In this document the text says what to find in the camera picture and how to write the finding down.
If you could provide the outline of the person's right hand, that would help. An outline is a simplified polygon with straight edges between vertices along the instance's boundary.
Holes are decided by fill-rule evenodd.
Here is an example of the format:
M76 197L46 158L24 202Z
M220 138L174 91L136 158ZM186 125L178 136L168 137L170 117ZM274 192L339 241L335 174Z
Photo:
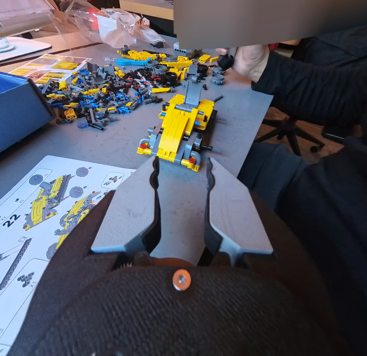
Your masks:
M232 69L242 77L257 83L268 63L269 54L267 44L237 47Z

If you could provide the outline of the wooden table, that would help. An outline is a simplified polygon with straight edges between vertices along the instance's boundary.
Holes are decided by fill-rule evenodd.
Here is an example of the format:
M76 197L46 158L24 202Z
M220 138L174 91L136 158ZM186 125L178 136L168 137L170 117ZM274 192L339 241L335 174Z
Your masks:
M174 20L174 6L169 0L119 0L119 3L120 8L128 12Z

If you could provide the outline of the grey battery box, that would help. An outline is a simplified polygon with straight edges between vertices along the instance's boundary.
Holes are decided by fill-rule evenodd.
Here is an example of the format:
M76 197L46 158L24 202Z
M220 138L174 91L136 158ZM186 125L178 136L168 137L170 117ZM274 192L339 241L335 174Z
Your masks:
M174 43L173 47L176 56L183 56L192 59L202 54L202 49L183 49L180 47L179 42Z

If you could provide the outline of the clear plastic bag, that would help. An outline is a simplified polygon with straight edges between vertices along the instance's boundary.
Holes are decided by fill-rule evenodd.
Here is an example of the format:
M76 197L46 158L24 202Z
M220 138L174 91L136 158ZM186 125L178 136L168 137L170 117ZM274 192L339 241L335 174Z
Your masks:
M119 8L99 10L86 0L63 0L50 19L63 37L76 33L89 42L113 48L129 47L137 40L155 48L167 46L163 37L150 28L148 19Z

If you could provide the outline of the pile of small building pieces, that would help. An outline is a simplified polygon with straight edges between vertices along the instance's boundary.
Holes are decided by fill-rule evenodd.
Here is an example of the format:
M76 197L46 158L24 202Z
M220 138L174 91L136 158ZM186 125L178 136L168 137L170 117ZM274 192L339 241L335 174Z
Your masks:
M155 87L176 88L183 80L177 72L175 86L163 81L164 75L153 74L140 68L125 73L118 67L96 67L80 69L62 82L48 80L39 84L48 105L55 114L57 124L78 123L80 128L92 127L104 130L108 123L117 120L116 115L130 114L138 107L158 104L163 101L161 94L153 94Z

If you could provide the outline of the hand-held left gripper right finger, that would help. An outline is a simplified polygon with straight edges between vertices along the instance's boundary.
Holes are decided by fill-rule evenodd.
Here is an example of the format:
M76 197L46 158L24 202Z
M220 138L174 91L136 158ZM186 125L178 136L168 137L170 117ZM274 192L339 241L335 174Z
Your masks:
M273 255L248 188L212 157L208 158L206 177L204 242L210 254L227 254L233 266L244 254Z

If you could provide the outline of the yellow toy vehicle model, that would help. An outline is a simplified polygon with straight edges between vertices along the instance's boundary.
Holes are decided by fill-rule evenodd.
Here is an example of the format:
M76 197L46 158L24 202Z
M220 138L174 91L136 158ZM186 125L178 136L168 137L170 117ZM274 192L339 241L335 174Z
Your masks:
M201 99L203 84L197 65L191 65L185 78L185 94L175 95L162 106L160 124L148 129L148 137L142 138L137 153L157 156L159 159L193 171L201 165L200 152L203 150L221 153L222 151L209 146L209 134L216 120L226 121L217 117L215 103Z

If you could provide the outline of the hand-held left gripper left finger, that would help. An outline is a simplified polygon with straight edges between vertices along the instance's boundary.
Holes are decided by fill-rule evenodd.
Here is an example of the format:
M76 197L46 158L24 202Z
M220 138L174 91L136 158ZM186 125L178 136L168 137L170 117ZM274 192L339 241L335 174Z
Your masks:
M152 156L116 189L96 238L94 253L151 253L161 239L159 158Z

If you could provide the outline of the white instruction booklet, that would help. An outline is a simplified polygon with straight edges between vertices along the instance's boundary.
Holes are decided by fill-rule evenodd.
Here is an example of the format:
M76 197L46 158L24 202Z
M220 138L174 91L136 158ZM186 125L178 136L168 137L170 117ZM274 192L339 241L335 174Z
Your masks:
M56 250L94 206L134 171L49 155L1 199L1 355L15 341Z

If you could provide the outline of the blue brick separator tool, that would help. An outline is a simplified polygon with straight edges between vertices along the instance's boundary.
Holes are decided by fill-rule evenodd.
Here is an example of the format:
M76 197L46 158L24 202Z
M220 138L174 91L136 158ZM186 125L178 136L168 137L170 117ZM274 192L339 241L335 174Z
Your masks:
M140 67L146 67L147 63L152 60L151 57L149 57L147 60L131 60L131 59L116 59L115 62L117 65L121 66L140 66Z

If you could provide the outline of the yellow sticker sheet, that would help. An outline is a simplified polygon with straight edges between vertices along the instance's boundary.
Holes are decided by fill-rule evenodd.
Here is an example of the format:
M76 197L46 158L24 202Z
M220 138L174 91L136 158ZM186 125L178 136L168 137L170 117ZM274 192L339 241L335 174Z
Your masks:
M91 58L45 54L8 73L30 78L36 84L45 84L48 80L62 82L85 69L90 61Z

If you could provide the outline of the grey desk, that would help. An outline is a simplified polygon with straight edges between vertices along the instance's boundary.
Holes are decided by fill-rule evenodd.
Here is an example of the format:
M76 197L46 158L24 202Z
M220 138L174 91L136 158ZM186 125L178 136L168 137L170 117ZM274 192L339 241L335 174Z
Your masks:
M206 161L213 156L237 177L247 153L273 99L255 92L251 82L232 69L224 85L208 85L205 99L216 102L218 116L210 146L222 153L204 151L199 172L160 162L158 195L162 217L162 238L152 252L154 257L174 257L194 265L204 251L204 208L206 199ZM59 156L122 168L138 169L148 158L137 154L138 142L147 136L148 127L158 124L160 105L141 106L120 115L105 131L80 129L75 123L54 122L1 153L1 197L6 195L45 156Z

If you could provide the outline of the pile of yellow beams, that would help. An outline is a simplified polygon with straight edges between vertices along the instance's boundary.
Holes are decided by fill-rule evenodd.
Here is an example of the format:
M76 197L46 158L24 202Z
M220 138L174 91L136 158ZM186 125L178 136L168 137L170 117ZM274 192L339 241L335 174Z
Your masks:
M152 58L152 60L156 60L159 62L160 65L164 65L167 67L167 72L180 72L186 68L189 68L191 65L196 65L194 61L190 60L187 57L178 56L177 62L167 62L165 61L166 54L164 53L150 53L148 51L136 51L136 50L130 50L128 52L128 55L122 55L120 51L117 51L120 58L126 58L131 60L147 60L149 57Z

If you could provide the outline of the black swivel chair base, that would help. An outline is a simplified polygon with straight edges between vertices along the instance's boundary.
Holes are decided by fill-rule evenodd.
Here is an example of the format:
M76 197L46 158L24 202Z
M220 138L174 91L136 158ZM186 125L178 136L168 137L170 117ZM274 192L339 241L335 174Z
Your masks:
M262 137L255 139L254 142L257 142L257 143L264 142L273 137L276 137L278 140L282 140L284 137L286 137L293 153L300 157L302 155L301 155L300 146L298 144L296 137L300 137L311 143L314 143L314 145L310 147L310 152L312 153L317 153L325 147L325 143L323 143L319 139L315 138L311 134L307 133L303 129L296 126L296 122L297 122L297 119L293 117L290 117L284 120L264 118L262 121L262 124L273 127L274 130L263 135Z

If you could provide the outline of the white monitor stand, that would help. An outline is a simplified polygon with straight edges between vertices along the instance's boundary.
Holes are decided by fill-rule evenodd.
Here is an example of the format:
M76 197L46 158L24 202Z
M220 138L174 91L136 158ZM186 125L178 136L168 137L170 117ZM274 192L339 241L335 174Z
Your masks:
M49 43L23 37L4 37L0 39L0 61L47 50L51 47Z

